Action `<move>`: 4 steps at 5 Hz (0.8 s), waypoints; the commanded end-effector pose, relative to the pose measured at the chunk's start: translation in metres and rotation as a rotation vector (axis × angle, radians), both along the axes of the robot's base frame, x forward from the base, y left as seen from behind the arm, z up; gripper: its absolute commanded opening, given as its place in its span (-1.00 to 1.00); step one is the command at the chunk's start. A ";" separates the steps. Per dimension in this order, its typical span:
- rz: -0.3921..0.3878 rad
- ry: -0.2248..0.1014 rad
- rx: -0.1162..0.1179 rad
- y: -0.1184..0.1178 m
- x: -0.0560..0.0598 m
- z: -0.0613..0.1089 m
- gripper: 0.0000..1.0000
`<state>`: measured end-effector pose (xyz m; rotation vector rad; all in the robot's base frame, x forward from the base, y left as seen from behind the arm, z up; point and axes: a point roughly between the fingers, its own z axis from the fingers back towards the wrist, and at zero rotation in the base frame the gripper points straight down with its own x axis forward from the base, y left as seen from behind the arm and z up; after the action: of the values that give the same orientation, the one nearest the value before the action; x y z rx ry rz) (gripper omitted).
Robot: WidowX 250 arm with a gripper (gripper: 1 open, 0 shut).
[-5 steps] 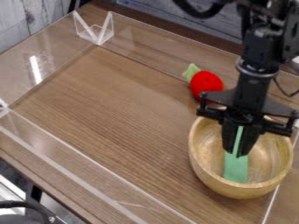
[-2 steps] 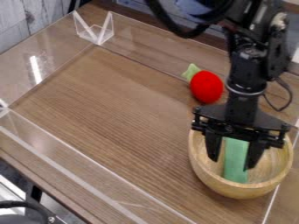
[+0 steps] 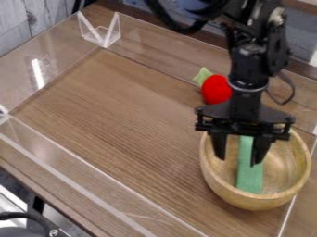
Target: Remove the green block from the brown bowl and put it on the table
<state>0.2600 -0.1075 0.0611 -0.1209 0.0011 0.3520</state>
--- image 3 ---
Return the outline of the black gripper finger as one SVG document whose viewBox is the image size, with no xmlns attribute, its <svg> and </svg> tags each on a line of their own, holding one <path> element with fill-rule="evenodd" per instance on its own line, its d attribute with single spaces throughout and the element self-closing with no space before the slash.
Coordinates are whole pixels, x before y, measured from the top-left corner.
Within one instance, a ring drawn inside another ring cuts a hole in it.
<svg viewBox="0 0 317 237">
<path fill-rule="evenodd" d="M 262 162 L 273 142 L 274 139 L 270 135 L 262 135 L 254 138 L 250 166 L 255 166 Z"/>
<path fill-rule="evenodd" d="M 227 138 L 227 135 L 225 133 L 214 132 L 211 134 L 211 144 L 213 144 L 214 154 L 222 160 L 225 160 L 226 138 Z"/>
</svg>

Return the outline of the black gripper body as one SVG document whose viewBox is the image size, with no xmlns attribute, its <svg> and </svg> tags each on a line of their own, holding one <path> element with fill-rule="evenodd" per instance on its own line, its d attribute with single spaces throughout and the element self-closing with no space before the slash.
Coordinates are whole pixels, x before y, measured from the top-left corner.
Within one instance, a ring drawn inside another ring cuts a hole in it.
<svg viewBox="0 0 317 237">
<path fill-rule="evenodd" d="M 210 134 L 219 132 L 253 138 L 270 135 L 274 142 L 287 141 L 296 118 L 261 101 L 269 78 L 263 77 L 258 81 L 239 81 L 231 77 L 226 79 L 231 97 L 221 104 L 206 104 L 195 109 L 195 129 Z"/>
</svg>

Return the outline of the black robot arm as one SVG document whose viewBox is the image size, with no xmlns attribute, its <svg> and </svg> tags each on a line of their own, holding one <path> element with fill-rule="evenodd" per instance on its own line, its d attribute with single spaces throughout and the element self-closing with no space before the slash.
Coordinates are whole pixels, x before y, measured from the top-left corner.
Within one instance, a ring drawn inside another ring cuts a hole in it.
<svg viewBox="0 0 317 237">
<path fill-rule="evenodd" d="M 225 27 L 231 60 L 227 84 L 233 94 L 218 105 L 195 109 L 195 128 L 209 133 L 214 155 L 226 153 L 230 134 L 254 138 L 250 164 L 259 164 L 271 143 L 290 139 L 293 115 L 262 103 L 269 80 L 287 66 L 286 13 L 281 0 L 225 0 L 222 14 L 234 21 Z"/>
</svg>

